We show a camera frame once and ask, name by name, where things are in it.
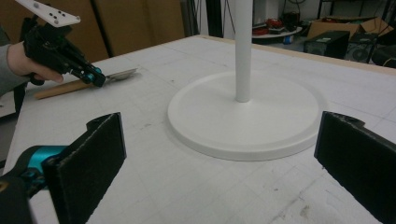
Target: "round white base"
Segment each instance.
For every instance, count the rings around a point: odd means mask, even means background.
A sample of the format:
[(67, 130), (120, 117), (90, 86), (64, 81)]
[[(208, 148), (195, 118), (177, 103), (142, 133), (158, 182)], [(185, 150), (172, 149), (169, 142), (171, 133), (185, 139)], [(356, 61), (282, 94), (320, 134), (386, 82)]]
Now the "round white base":
[(235, 72), (199, 79), (172, 99), (168, 118), (177, 138), (206, 155), (232, 161), (289, 156), (317, 140), (324, 97), (280, 76), (251, 72), (251, 98), (235, 101)]

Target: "sleeve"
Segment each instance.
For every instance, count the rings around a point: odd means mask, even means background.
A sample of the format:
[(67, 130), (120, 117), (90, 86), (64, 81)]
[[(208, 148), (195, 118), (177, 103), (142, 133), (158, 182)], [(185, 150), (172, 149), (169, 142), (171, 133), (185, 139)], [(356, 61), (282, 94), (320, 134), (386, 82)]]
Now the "sleeve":
[(17, 76), (9, 69), (7, 62), (8, 47), (9, 45), (0, 47), (0, 96), (29, 81), (29, 77)]

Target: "white pole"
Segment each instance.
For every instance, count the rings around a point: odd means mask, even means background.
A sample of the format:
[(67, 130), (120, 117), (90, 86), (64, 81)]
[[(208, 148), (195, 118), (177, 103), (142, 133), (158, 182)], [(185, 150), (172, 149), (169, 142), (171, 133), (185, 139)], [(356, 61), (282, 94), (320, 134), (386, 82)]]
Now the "white pole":
[(250, 100), (250, 61), (253, 0), (235, 0), (236, 101)]

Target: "white table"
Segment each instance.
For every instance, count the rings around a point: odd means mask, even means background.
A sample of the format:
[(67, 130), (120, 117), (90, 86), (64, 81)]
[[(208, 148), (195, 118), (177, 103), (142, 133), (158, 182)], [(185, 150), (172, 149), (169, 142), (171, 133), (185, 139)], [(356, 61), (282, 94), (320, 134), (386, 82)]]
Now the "white table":
[[(28, 147), (69, 145), (86, 122), (120, 111), (128, 158), (89, 223), (377, 223), (322, 169), (314, 147), (274, 161), (225, 161), (175, 138), (170, 100), (198, 78), (233, 71), (233, 41), (189, 37), (96, 65), (105, 75), (133, 67), (139, 74), (39, 101), (33, 94), (54, 83), (30, 87), (6, 166)], [(252, 50), (252, 69), (317, 87), (331, 111), (396, 142), (395, 70), (265, 46)], [(46, 191), (30, 202), (38, 223), (56, 223)]]

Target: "person's arm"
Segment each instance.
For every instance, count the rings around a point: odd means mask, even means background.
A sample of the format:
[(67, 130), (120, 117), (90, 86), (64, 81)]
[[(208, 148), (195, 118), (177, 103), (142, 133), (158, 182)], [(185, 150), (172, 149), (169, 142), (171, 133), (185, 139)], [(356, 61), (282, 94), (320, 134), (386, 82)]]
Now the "person's arm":
[(0, 47), (0, 96), (29, 81), (29, 77), (25, 75), (31, 73), (35, 73), (37, 80), (52, 80), (58, 83), (64, 80), (59, 73), (26, 57), (22, 42)]

